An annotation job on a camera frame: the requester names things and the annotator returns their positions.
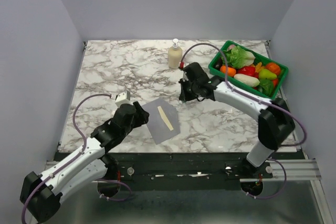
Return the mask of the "beige letter paper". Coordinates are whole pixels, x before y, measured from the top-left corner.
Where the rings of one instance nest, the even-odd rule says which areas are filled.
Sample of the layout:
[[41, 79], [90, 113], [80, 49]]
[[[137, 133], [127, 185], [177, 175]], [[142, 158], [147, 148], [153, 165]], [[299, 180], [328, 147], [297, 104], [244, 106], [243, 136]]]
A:
[[173, 125], [171, 124], [170, 120], [168, 119], [167, 115], [165, 114], [164, 110], [162, 109], [161, 106], [158, 106], [157, 107], [158, 109], [158, 112], [159, 112], [159, 115], [162, 119], [162, 121], [164, 122], [164, 124], [167, 126], [167, 128], [170, 130], [170, 131], [173, 131], [174, 130], [174, 127]]

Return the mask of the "grey envelope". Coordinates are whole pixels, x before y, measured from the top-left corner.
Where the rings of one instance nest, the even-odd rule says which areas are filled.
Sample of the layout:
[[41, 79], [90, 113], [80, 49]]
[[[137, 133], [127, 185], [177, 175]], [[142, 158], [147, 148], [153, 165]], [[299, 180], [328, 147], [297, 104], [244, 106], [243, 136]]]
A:
[[[162, 121], [157, 107], [161, 106], [174, 127], [173, 131], [170, 131]], [[180, 123], [177, 109], [164, 101], [161, 98], [153, 100], [142, 106], [145, 111], [149, 113], [149, 121], [146, 124], [148, 130], [156, 145], [163, 143], [180, 134]]]

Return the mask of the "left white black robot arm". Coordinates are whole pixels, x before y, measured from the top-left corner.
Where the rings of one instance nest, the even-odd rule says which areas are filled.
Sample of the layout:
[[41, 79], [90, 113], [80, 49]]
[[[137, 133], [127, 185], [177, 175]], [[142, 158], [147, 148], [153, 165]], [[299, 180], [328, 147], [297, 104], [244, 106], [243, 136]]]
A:
[[107, 156], [108, 151], [119, 145], [137, 127], [147, 124], [149, 113], [138, 102], [120, 105], [114, 116], [96, 127], [83, 145], [48, 170], [25, 178], [20, 194], [25, 213], [43, 223], [49, 220], [60, 206], [86, 184], [116, 175], [117, 164]]

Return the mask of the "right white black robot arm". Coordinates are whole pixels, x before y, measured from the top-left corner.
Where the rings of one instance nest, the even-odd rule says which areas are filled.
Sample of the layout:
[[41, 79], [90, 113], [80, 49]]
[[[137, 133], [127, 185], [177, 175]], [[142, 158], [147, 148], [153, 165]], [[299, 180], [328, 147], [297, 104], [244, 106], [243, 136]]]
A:
[[281, 98], [270, 100], [253, 95], [218, 76], [209, 78], [197, 62], [181, 70], [180, 101], [210, 99], [221, 102], [244, 112], [258, 123], [258, 142], [241, 165], [246, 177], [255, 177], [260, 172], [260, 166], [295, 129], [286, 102]]

